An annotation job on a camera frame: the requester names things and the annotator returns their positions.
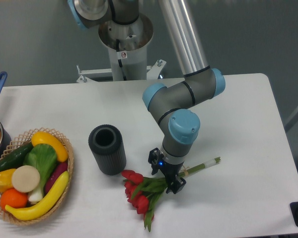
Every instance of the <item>flower stem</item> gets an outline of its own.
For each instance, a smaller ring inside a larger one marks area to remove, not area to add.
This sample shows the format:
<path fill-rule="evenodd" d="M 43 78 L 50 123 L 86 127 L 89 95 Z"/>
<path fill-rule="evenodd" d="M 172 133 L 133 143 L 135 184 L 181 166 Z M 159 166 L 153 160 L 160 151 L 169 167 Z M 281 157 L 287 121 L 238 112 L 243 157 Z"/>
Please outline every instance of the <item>flower stem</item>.
<path fill-rule="evenodd" d="M 187 172 L 187 174 L 190 175 L 190 174 L 193 174 L 193 173 L 195 173 L 195 172 L 197 172 L 197 171 L 200 171 L 200 170 L 205 169 L 205 167 L 206 167 L 205 164 L 209 165 L 208 167 L 210 167 L 210 166 L 213 166 L 213 165 L 218 164 L 220 161 L 221 161 L 220 157 L 217 157 L 217 158 L 212 159 L 212 160 L 210 160 L 210 161 L 207 161 L 207 162 L 205 162 L 205 163 L 203 163 L 203 164 L 200 164 L 200 165 L 194 166 L 194 167 L 192 167 L 192 168 L 189 168 L 189 169 L 186 170 L 186 172 Z M 185 176 L 187 176 L 187 175 L 186 175 L 186 173 L 185 173 L 184 171 L 182 171 L 182 172 L 179 173 L 179 176 L 180 176 L 180 177 L 185 177 Z"/>

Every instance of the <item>black cylinder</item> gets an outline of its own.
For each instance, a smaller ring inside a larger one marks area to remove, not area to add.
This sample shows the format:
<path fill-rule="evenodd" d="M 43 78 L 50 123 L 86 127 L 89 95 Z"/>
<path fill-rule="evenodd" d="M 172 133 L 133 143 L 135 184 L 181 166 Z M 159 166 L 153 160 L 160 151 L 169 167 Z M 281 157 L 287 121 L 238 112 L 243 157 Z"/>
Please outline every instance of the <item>black cylinder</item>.
<path fill-rule="evenodd" d="M 99 169 L 106 175 L 116 175 L 126 166 L 123 137 L 112 125 L 96 127 L 88 138 L 89 147 Z"/>

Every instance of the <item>yellow banana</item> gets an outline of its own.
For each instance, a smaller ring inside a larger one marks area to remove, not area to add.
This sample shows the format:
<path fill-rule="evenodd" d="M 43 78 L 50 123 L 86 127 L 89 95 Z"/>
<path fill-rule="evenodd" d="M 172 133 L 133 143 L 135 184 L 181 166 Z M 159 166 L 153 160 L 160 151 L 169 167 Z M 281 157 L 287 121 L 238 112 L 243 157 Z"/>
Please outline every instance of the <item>yellow banana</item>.
<path fill-rule="evenodd" d="M 30 221 L 37 219 L 46 214 L 59 200 L 62 193 L 64 192 L 70 176 L 69 172 L 63 172 L 55 181 L 50 191 L 45 197 L 32 207 L 26 208 L 13 208 L 9 205 L 5 206 L 6 211 L 11 213 L 15 218 L 22 221 Z"/>

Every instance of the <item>silver metal tube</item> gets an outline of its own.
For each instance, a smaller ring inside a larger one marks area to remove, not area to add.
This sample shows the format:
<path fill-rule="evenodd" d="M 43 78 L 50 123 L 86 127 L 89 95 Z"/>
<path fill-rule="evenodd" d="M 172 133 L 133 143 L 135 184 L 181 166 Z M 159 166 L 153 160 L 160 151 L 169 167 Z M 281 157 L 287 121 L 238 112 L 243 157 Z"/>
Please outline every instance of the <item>silver metal tube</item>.
<path fill-rule="evenodd" d="M 90 11 L 93 11 L 100 6 L 103 6 L 105 0 L 80 0 L 80 3 L 86 6 Z"/>
<path fill-rule="evenodd" d="M 107 0 L 74 0 L 77 12 L 87 20 L 102 18 L 108 8 Z"/>
<path fill-rule="evenodd" d="M 186 0 L 158 0 L 182 73 L 209 66 Z"/>

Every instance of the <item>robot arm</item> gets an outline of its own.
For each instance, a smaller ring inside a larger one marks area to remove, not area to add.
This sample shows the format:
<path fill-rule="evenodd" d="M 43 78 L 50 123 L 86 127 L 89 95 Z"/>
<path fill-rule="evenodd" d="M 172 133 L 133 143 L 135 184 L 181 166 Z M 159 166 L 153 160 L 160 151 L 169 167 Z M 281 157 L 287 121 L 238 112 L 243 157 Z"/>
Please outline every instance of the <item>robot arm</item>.
<path fill-rule="evenodd" d="M 143 101 L 164 133 L 161 149 L 149 153 L 152 174 L 161 170 L 167 193 L 179 192 L 186 181 L 178 176 L 185 156 L 198 136 L 200 120 L 188 108 L 220 94 L 225 79 L 208 65 L 201 41 L 185 0 L 158 0 L 185 80 L 167 88 L 148 87 Z"/>
<path fill-rule="evenodd" d="M 167 193 L 179 192 L 186 181 L 178 176 L 185 156 L 198 136 L 200 120 L 188 108 L 220 94 L 225 79 L 211 69 L 186 0 L 158 0 L 184 81 L 167 88 L 162 83 L 148 87 L 143 101 L 164 133 L 160 149 L 150 151 L 152 174 L 161 170 Z M 80 26 L 99 26 L 99 37 L 108 48 L 114 81 L 146 78 L 147 50 L 153 29 L 139 13 L 138 0 L 68 0 Z M 125 51 L 122 62 L 118 53 Z"/>

